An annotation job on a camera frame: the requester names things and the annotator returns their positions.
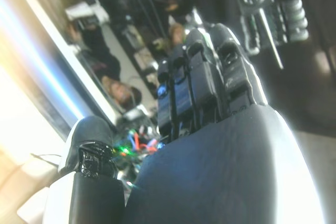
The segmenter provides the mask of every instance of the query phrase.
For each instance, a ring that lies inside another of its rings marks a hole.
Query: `robotic hand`
[[[50,187],[44,223],[119,223],[121,215],[132,224],[324,223],[301,151],[238,40],[221,24],[210,37],[191,31],[159,65],[166,145],[144,160],[126,208],[107,125],[89,118],[70,134],[60,166],[68,174],[55,183],[63,191]]]

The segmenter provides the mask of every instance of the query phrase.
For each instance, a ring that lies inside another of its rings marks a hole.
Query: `blue light streak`
[[[0,0],[0,23],[3,27],[12,35],[12,38],[19,42],[20,46],[24,48],[25,55],[29,57],[38,69],[43,73],[46,79],[49,81],[52,87],[54,87],[56,93],[62,98],[71,112],[78,118],[84,118],[78,107],[74,104],[72,99],[67,95],[61,84],[57,81],[53,73],[42,61],[39,53],[34,48],[32,42],[29,40],[29,36],[26,34],[24,28],[21,26],[19,20],[16,18],[15,13],[12,12],[10,7],[4,0]]]

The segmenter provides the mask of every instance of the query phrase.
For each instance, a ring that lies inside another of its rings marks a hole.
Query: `green light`
[[[124,152],[126,154],[130,154],[130,151],[127,148],[122,149],[122,152]]]

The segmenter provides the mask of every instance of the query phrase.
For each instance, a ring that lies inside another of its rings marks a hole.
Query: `back of robotic hand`
[[[166,145],[143,162],[125,210],[107,125],[83,119],[67,141],[66,176],[50,187],[45,224],[323,223],[301,151],[238,40],[221,24],[201,31],[159,64]]]

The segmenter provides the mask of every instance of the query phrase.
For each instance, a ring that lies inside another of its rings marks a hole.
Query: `metal rod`
[[[262,8],[259,9],[259,13],[260,13],[261,21],[262,21],[262,23],[263,23],[263,25],[264,25],[264,28],[265,28],[265,30],[266,30],[267,37],[268,37],[268,39],[269,39],[269,42],[271,43],[271,46],[272,46],[272,49],[273,49],[275,58],[277,59],[279,68],[282,70],[282,69],[284,69],[284,66],[283,66],[282,61],[281,61],[281,59],[280,59],[280,56],[279,56],[277,47],[276,47],[276,45],[275,45],[275,43],[274,43],[273,36],[272,36],[272,32],[271,32],[271,30],[270,30],[270,28],[269,28],[269,25],[268,25],[268,22],[267,22],[267,18],[266,18],[264,9],[262,9]]]

